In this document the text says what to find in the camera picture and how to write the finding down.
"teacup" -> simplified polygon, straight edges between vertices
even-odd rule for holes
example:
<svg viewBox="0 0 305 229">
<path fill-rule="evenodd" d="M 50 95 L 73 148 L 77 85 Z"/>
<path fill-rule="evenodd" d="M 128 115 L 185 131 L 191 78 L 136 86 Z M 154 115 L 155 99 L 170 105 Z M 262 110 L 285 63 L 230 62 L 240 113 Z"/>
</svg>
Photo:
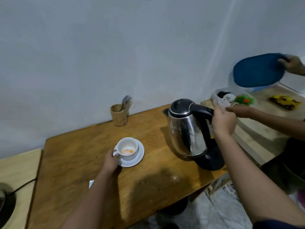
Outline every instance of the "teacup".
<svg viewBox="0 0 305 229">
<path fill-rule="evenodd" d="M 137 141 L 132 137 L 125 137 L 119 141 L 116 146 L 117 151 L 113 153 L 119 154 L 119 157 L 125 161 L 134 159 L 139 152 L 139 145 Z"/>
</svg>

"saucer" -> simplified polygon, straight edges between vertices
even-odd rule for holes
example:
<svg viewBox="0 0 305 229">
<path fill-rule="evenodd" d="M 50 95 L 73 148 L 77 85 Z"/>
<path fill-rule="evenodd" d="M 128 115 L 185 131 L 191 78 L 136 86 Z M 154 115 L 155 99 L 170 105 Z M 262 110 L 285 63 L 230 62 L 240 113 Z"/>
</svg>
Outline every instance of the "saucer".
<svg viewBox="0 0 305 229">
<path fill-rule="evenodd" d="M 135 166 L 144 157 L 144 146 L 143 146 L 143 144 L 139 140 L 137 140 L 137 139 L 135 139 L 135 141 L 139 145 L 139 152 L 138 152 L 138 154 L 136 155 L 136 157 L 134 159 L 132 159 L 130 161 L 126 161 L 126 160 L 123 160 L 122 158 L 119 158 L 119 161 L 118 161 L 118 165 L 119 166 L 122 166 L 122 167 L 132 167 L 132 166 Z"/>
</svg>

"black cable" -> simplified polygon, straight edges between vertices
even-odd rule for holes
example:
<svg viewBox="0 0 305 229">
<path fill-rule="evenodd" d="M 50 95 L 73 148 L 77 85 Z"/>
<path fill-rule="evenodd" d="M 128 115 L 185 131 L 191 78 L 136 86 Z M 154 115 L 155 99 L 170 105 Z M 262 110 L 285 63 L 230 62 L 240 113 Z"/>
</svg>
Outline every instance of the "black cable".
<svg viewBox="0 0 305 229">
<path fill-rule="evenodd" d="M 34 179 L 32 179 L 31 181 L 28 181 L 27 183 L 23 184 L 21 187 L 15 189 L 13 192 L 9 193 L 9 196 L 10 196 L 11 194 L 16 193 L 18 190 L 20 190 L 21 188 L 25 187 L 27 184 L 29 184 L 29 183 L 31 183 L 32 181 L 35 181 L 35 180 L 37 180 L 37 178 L 34 178 Z"/>
</svg>

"blue container lid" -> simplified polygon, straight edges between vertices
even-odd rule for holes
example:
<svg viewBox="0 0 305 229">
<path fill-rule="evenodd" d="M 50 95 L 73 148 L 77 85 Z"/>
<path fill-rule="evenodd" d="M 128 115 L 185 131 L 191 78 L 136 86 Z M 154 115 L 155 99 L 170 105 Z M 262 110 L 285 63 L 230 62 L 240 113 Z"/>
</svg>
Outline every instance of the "blue container lid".
<svg viewBox="0 0 305 229">
<path fill-rule="evenodd" d="M 242 59 L 233 68 L 234 82 L 244 88 L 267 86 L 278 82 L 285 68 L 278 59 L 287 58 L 280 53 L 269 53 Z"/>
</svg>

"person's hand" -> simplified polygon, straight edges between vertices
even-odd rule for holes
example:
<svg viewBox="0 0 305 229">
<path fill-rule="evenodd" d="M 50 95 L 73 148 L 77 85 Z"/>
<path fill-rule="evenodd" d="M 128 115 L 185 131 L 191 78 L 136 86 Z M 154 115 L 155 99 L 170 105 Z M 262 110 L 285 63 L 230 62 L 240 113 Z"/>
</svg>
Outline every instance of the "person's hand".
<svg viewBox="0 0 305 229">
<path fill-rule="evenodd" d="M 305 75 L 305 66 L 303 65 L 298 56 L 285 56 L 289 60 L 289 62 L 284 59 L 279 59 L 278 61 L 285 67 L 286 71 L 296 75 Z"/>
<path fill-rule="evenodd" d="M 231 107 L 226 107 L 228 112 L 234 112 L 235 115 L 239 118 L 250 118 L 251 113 L 254 111 L 254 108 L 249 107 L 245 104 L 235 104 Z"/>
<path fill-rule="evenodd" d="M 116 151 L 115 149 L 108 150 L 108 152 L 105 154 L 105 157 L 104 157 L 104 164 L 103 164 L 102 171 L 104 171 L 108 174 L 112 174 L 117 168 L 119 154 L 116 154 L 113 156 L 113 153 L 115 151 Z"/>
<path fill-rule="evenodd" d="M 215 136 L 219 134 L 232 135 L 236 127 L 236 115 L 233 112 L 227 112 L 218 105 L 214 107 L 212 118 L 212 128 Z"/>
</svg>

